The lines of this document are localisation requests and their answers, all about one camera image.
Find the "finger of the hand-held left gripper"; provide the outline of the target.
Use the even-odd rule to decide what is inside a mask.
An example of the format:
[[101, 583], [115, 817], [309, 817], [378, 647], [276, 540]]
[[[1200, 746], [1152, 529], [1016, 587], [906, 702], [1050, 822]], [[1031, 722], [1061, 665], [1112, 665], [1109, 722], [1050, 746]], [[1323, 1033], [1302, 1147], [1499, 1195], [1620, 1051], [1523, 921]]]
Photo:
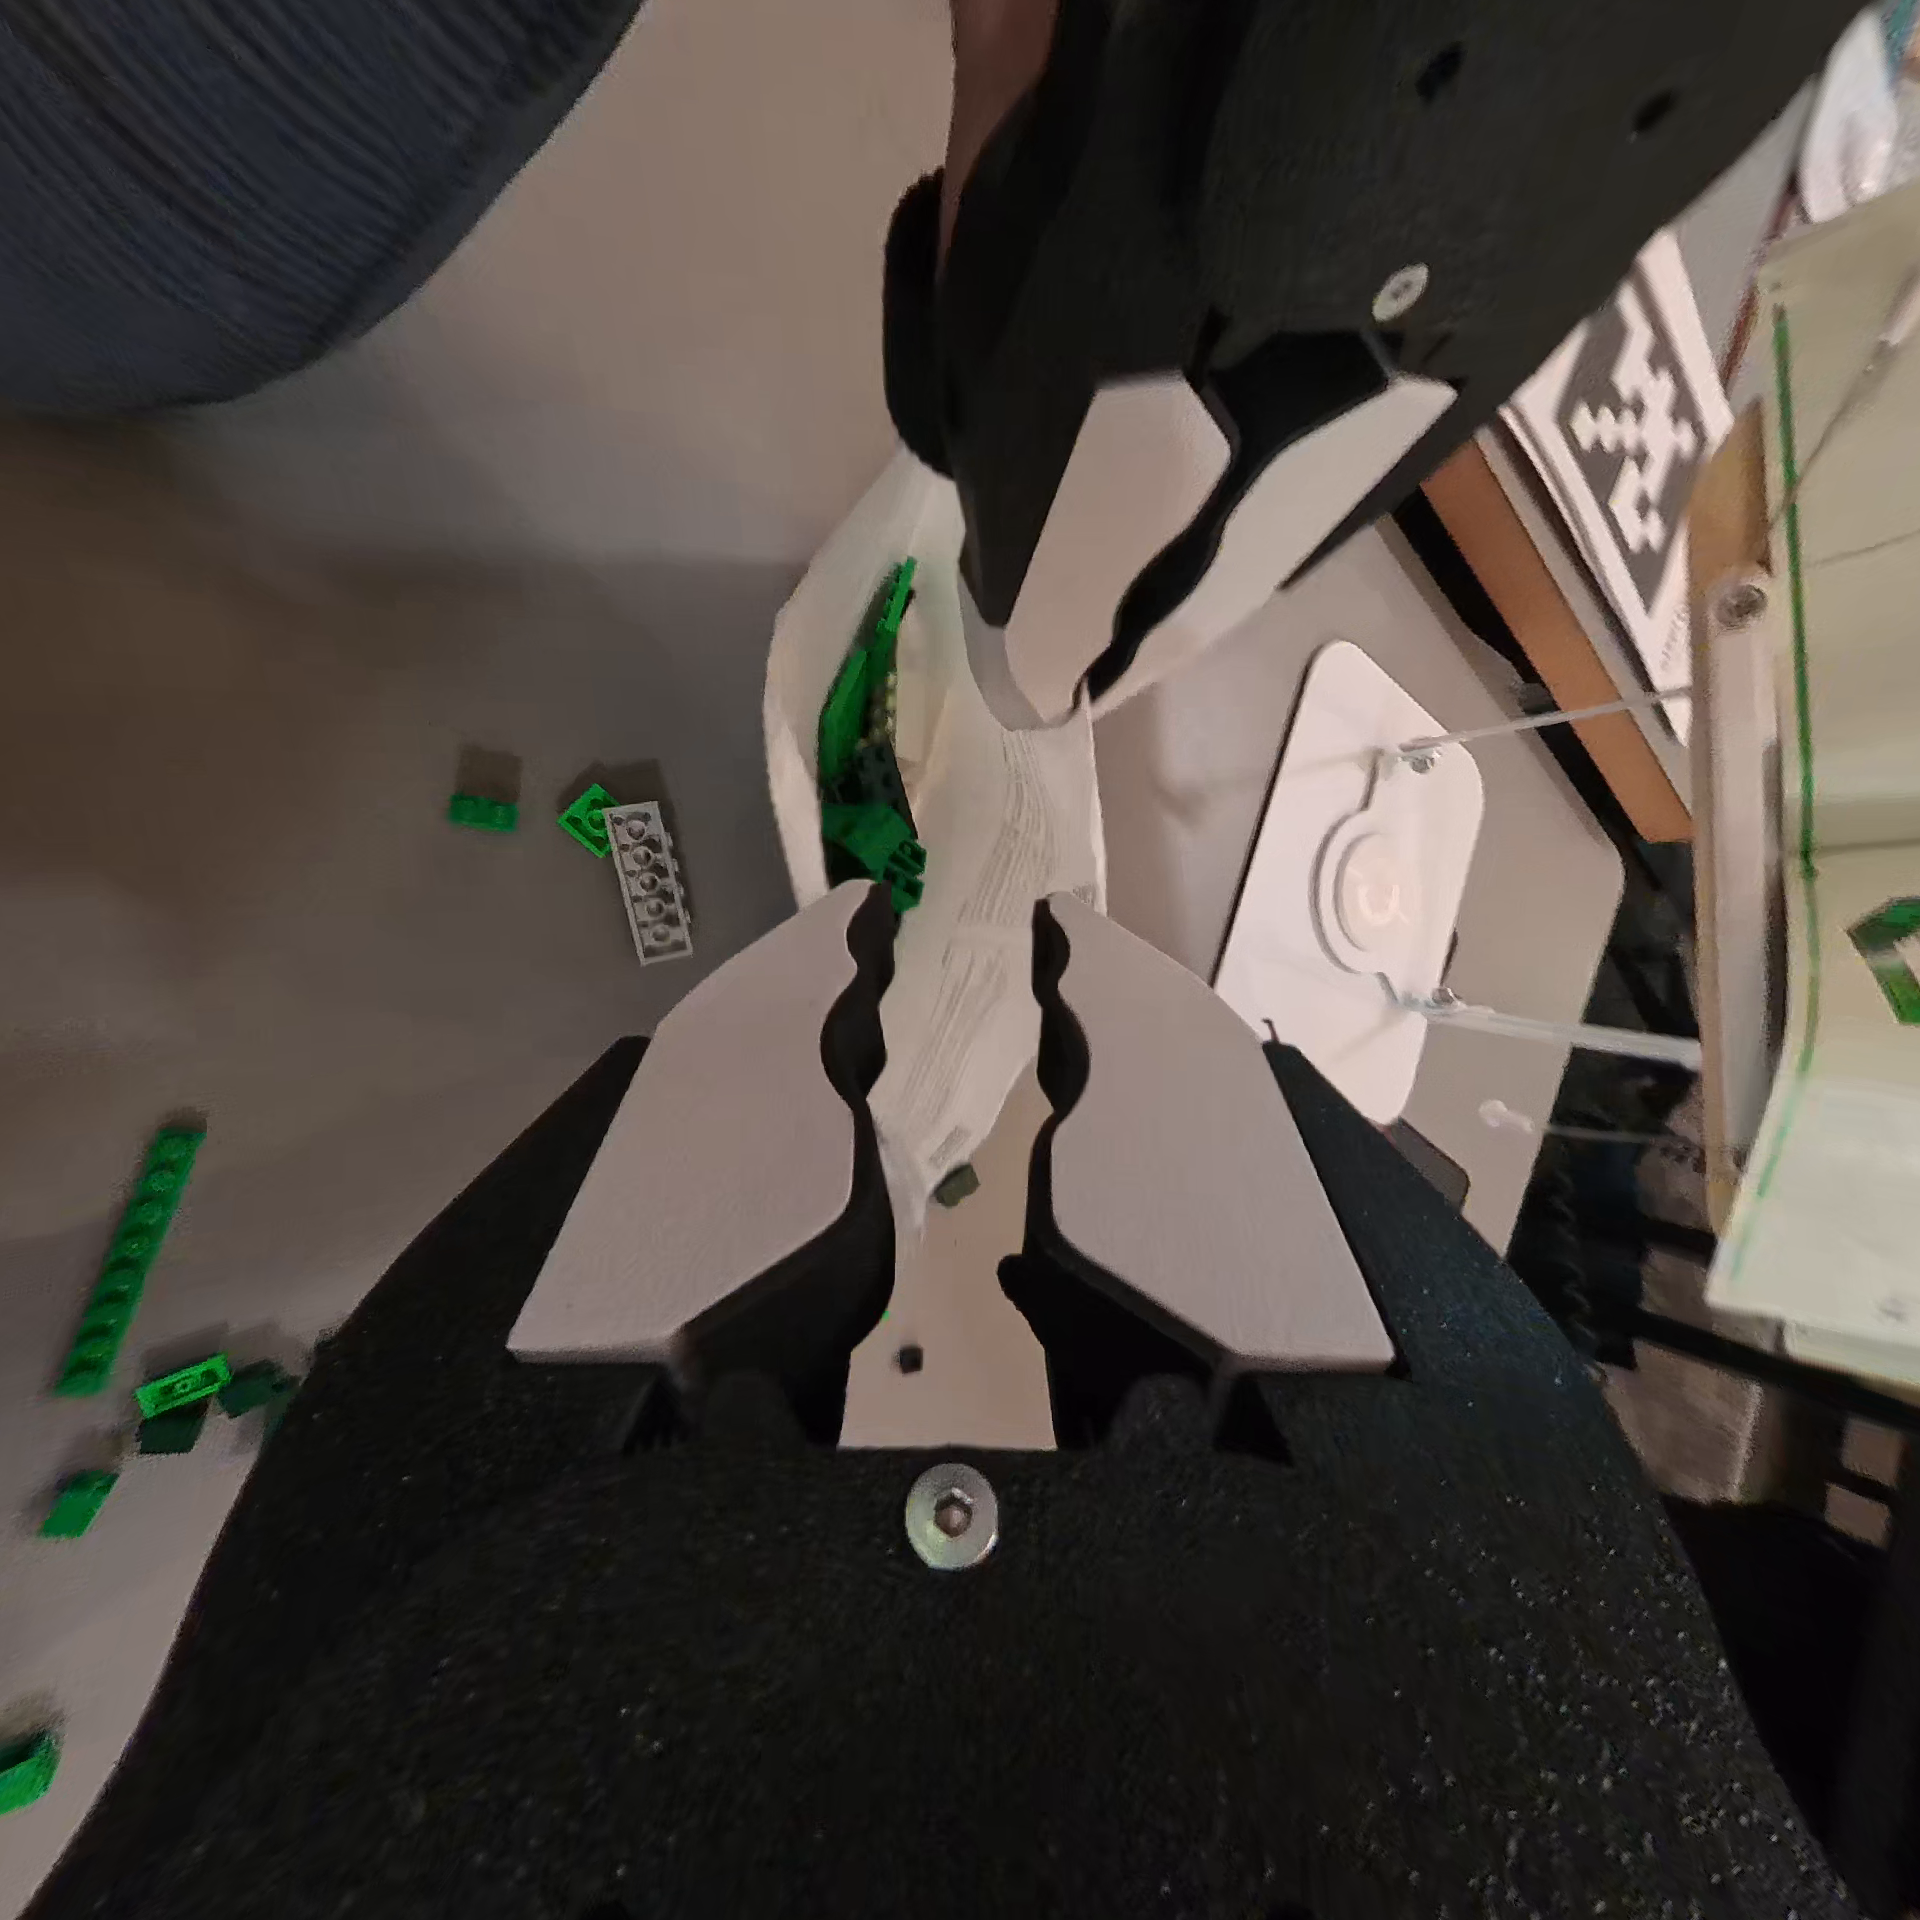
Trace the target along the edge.
[[1234, 440], [1184, 376], [1092, 394], [1016, 611], [1000, 627], [1000, 722], [1106, 716], [1190, 665], [1249, 611]]
[[1395, 376], [1385, 393], [1310, 429], [1245, 483], [1232, 481], [1219, 527], [1200, 531], [1199, 575], [1150, 615], [1134, 652], [1091, 671], [1091, 705], [1121, 708], [1182, 674], [1259, 611], [1454, 409], [1457, 385]]

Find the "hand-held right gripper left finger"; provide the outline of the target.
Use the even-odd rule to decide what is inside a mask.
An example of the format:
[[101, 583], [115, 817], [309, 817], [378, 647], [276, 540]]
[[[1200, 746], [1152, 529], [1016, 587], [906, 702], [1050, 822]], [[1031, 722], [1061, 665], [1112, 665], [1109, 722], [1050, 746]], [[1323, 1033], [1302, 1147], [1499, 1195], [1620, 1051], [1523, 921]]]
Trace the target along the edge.
[[660, 1022], [510, 1329], [519, 1362], [772, 1377], [839, 1435], [896, 1236], [868, 1105], [892, 904], [844, 882]]

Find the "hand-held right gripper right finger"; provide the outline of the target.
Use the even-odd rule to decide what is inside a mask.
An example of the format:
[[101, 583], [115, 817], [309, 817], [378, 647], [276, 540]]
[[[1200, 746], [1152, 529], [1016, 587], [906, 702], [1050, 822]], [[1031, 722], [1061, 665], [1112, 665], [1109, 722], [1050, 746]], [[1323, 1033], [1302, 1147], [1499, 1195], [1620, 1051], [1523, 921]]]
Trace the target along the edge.
[[1059, 1443], [1134, 1388], [1188, 1380], [1212, 1429], [1241, 1380], [1386, 1377], [1396, 1342], [1252, 1033], [1071, 892], [1035, 904], [1043, 1116], [1000, 1287], [1043, 1355]]

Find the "white paper bag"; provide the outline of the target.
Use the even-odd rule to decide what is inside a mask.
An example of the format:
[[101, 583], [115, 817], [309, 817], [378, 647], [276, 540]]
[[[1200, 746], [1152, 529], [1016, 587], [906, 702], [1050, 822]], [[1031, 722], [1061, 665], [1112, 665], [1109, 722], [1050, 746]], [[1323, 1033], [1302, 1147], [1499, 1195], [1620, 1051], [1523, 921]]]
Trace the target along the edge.
[[919, 1239], [934, 1188], [986, 1142], [1038, 1051], [1035, 904], [1071, 892], [1106, 908], [1091, 698], [1076, 695], [1049, 727], [1000, 722], [974, 675], [961, 547], [957, 491], [896, 444], [784, 602], [759, 695], [780, 857], [795, 904], [813, 904], [830, 892], [820, 708], [880, 578], [904, 557], [917, 566], [901, 635], [901, 720], [919, 725], [906, 805], [926, 875], [895, 938], [884, 1068], [868, 1094], [906, 1239]]

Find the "grey desk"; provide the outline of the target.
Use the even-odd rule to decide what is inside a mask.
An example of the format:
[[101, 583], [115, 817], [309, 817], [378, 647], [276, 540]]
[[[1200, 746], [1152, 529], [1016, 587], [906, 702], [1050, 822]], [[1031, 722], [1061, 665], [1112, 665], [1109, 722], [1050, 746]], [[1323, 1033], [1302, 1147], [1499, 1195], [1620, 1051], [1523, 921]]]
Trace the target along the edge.
[[[794, 910], [771, 627], [877, 477], [877, 253], [945, 3], [646, 3], [451, 260], [250, 402], [3, 423], [3, 1917], [138, 1728], [259, 1454], [131, 1386], [299, 1368], [617, 1040]], [[602, 811], [660, 805], [641, 968]], [[158, 1127], [206, 1127], [109, 1386], [59, 1400]]]

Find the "person's left hand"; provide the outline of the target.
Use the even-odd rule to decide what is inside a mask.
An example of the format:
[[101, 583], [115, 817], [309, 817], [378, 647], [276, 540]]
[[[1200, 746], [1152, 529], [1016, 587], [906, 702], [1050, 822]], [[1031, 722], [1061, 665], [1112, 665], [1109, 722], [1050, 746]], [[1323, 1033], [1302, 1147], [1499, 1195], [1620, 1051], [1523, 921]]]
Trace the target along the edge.
[[953, 100], [942, 184], [964, 186], [989, 135], [1043, 68], [1059, 3], [945, 3]]

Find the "grey studded toy plate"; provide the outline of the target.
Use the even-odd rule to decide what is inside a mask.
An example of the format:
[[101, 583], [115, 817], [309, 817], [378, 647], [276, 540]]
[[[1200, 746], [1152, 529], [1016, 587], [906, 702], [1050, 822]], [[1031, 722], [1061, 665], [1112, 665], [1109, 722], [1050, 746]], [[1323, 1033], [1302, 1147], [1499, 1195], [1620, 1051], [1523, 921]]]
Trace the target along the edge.
[[660, 805], [608, 807], [602, 834], [641, 968], [691, 956], [691, 910]]

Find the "white square stand base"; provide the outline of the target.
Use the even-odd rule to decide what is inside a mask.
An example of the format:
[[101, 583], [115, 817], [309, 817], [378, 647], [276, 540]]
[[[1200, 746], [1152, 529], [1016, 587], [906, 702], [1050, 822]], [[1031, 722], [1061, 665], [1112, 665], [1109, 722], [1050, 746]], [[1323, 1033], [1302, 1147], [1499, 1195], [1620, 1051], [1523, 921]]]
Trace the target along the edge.
[[[1369, 805], [1371, 760], [1404, 738], [1441, 732], [1364, 649], [1324, 643], [1302, 675], [1259, 831], [1212, 977], [1213, 992], [1259, 1036], [1310, 1057], [1371, 1122], [1401, 1121], [1425, 1024], [1401, 1019], [1371, 977], [1333, 965], [1312, 918], [1312, 875], [1328, 834]], [[1425, 946], [1414, 986], [1446, 974], [1481, 831], [1481, 777], [1469, 752], [1441, 754], [1404, 801], [1419, 822], [1396, 831], [1419, 862]]]

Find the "brown wooden board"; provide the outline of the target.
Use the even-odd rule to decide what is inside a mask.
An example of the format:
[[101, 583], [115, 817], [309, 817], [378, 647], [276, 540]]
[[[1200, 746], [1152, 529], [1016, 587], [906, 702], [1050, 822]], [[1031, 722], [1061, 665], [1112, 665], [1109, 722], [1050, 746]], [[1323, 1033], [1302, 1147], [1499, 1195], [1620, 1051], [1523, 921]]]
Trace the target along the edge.
[[[1472, 611], [1494, 615], [1527, 685], [1549, 708], [1593, 708], [1641, 694], [1630, 643], [1584, 575], [1527, 468], [1494, 439], [1462, 444], [1422, 488], [1425, 511], [1476, 583]], [[1690, 773], [1648, 713], [1608, 713], [1548, 727], [1593, 769], [1613, 811], [1655, 847], [1690, 842]]]

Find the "black and white printed tag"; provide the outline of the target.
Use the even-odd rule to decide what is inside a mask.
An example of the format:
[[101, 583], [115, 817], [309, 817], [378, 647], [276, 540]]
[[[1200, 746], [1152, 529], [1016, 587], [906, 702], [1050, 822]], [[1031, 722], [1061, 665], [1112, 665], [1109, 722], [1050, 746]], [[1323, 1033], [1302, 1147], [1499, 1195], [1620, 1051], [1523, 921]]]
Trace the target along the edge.
[[1690, 736], [1690, 491], [1734, 415], [1667, 229], [1500, 409], [1569, 547], [1664, 705]]

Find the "pale cardboard box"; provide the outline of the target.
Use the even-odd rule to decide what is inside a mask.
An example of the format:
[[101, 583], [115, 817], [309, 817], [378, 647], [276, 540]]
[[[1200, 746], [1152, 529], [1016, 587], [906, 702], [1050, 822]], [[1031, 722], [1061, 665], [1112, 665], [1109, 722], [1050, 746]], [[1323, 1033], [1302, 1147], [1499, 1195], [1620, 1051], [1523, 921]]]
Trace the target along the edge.
[[1695, 492], [1706, 1302], [1917, 1397], [1917, 184], [1759, 269]]

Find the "long green toy plate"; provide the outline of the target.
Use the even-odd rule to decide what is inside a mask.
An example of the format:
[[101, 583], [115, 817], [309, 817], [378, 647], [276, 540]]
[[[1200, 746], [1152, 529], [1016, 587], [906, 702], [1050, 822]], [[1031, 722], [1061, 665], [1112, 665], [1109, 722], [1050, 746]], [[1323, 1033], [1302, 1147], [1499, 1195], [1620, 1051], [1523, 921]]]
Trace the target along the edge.
[[52, 1394], [59, 1400], [94, 1397], [109, 1386], [148, 1276], [177, 1220], [201, 1142], [206, 1127], [158, 1127], [148, 1142], [67, 1351], [52, 1377]]

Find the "dark blue cushion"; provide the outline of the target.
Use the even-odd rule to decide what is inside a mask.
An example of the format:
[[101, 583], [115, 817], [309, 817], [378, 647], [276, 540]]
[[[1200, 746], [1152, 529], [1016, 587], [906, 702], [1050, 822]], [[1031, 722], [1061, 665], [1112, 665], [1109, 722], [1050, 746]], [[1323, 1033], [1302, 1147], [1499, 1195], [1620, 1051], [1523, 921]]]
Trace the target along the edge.
[[641, 3], [3, 3], [3, 412], [245, 397], [408, 302]]

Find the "clear acrylic bracket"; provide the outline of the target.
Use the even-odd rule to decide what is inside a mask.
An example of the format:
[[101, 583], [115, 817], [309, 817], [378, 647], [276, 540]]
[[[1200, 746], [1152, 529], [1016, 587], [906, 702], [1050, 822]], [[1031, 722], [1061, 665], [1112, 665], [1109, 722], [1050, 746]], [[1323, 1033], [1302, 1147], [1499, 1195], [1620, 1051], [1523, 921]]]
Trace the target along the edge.
[[1371, 977], [1392, 999], [1401, 1019], [1425, 1030], [1457, 1030], [1481, 1040], [1564, 1046], [1569, 1051], [1593, 1051], [1620, 1060], [1641, 1060], [1696, 1073], [1703, 1068], [1702, 1040], [1671, 1040], [1638, 1030], [1613, 1030], [1597, 1022], [1543, 1022], [1499, 1014], [1481, 1003], [1466, 1003], [1435, 974], [1425, 990], [1418, 990], [1414, 960], [1425, 946], [1425, 908], [1419, 862], [1401, 850], [1396, 831], [1422, 820], [1422, 807], [1404, 801], [1414, 777], [1431, 777], [1441, 754], [1469, 752], [1486, 738], [1512, 738], [1520, 732], [1549, 732], [1561, 725], [1597, 722], [1605, 716], [1630, 716], [1664, 708], [1690, 698], [1690, 685], [1655, 685], [1584, 708], [1543, 708], [1535, 716], [1500, 720], [1466, 732], [1425, 732], [1381, 748], [1371, 760], [1369, 805], [1340, 820], [1312, 875], [1312, 918], [1333, 965], [1354, 977]]

